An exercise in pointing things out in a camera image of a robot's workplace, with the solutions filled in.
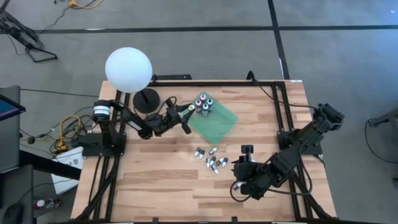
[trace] wooden tabletop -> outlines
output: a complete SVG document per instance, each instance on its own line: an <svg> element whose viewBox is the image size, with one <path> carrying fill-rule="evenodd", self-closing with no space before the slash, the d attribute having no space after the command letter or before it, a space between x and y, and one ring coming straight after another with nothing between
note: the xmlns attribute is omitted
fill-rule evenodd
<svg viewBox="0 0 398 224"><path fill-rule="evenodd" d="M307 105L302 82L286 81L285 84L289 103ZM254 145L253 158L258 162L265 162L279 150L274 101L256 86L175 86L153 89L159 93L161 101L176 96L177 104L180 105L190 103L199 93L206 91L239 117L236 126L216 145L217 158L228 157L230 162L238 159L242 144ZM270 87L264 89L272 94ZM116 89L109 82L103 82L99 98L112 100L115 95ZM290 109L295 128L302 128L311 121L308 108ZM158 217L160 221L230 221L232 216L237 216L240 221L294 220L289 195L266 192L259 201L249 199L244 203L231 199L229 187L234 181L232 164L219 168L218 175L207 169L205 160L199 160L193 153L197 147L201 147L208 156L207 152L214 146L208 144L193 128L192 133L186 135L181 125L177 125L162 137L149 140L141 139L128 126L126 132L128 140L119 166L111 221L148 222L153 217ZM313 180L312 195L327 213L335 216L322 163L313 156L303 156L303 160ZM72 218L79 215L88 204L96 162L95 157L84 161ZM95 186L98 185L101 167L100 164ZM286 182L279 190L289 191L289 184ZM235 193L237 198L244 198ZM104 196L100 217L104 217L107 199L108 193ZM301 214L305 216L302 198L298 199Z"/></svg>

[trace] black lamp base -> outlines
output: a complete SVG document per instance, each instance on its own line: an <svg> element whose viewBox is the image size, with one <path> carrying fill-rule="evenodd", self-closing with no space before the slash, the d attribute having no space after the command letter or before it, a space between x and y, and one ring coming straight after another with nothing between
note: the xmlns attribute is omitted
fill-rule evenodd
<svg viewBox="0 0 398 224"><path fill-rule="evenodd" d="M132 103L141 113L151 113L160 105L159 94L153 89L145 88L134 95Z"/></svg>

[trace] white sphere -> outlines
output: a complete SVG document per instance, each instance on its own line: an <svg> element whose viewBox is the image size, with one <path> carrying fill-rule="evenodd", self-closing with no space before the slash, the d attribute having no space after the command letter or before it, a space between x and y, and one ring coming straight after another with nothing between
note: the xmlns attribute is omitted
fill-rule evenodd
<svg viewBox="0 0 398 224"><path fill-rule="evenodd" d="M105 73L116 89L125 93L135 93L144 89L150 82L152 64L140 50L123 47L108 57Z"/></svg>

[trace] white lamp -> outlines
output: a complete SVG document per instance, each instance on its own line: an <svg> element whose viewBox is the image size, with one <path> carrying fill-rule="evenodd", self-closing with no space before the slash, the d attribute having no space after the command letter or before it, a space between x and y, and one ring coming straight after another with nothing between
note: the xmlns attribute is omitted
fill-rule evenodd
<svg viewBox="0 0 398 224"><path fill-rule="evenodd" d="M134 107L141 113L150 113L159 106L155 90L145 88L152 78L152 64L140 50L123 47L115 50L106 60L105 73L109 82L119 91L135 93Z"/></svg>

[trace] green plastic tray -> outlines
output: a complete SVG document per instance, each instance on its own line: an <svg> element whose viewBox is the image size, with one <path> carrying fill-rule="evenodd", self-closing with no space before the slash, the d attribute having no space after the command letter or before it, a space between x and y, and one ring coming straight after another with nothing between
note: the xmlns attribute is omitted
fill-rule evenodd
<svg viewBox="0 0 398 224"><path fill-rule="evenodd" d="M211 143L218 144L238 122L238 117L206 92L201 92L194 99L193 105L202 94L206 95L206 99L213 99L211 111L208 116L195 111L189 119L189 124Z"/></svg>

